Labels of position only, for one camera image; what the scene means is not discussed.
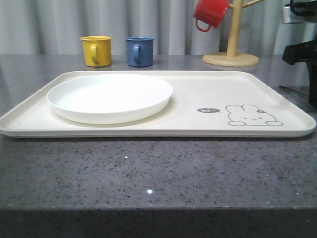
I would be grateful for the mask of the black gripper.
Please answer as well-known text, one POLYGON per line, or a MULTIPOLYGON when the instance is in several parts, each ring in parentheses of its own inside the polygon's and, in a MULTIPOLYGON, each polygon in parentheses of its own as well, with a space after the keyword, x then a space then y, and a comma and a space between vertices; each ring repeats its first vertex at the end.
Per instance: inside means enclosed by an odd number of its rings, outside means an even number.
MULTIPOLYGON (((315 0, 306 2, 295 2, 291 0, 282 9, 282 23, 316 23, 317 2, 315 0)), ((317 39, 296 45, 286 46, 282 60, 290 65, 297 62, 305 62, 308 68, 310 87, 309 104, 317 107, 317 39)))

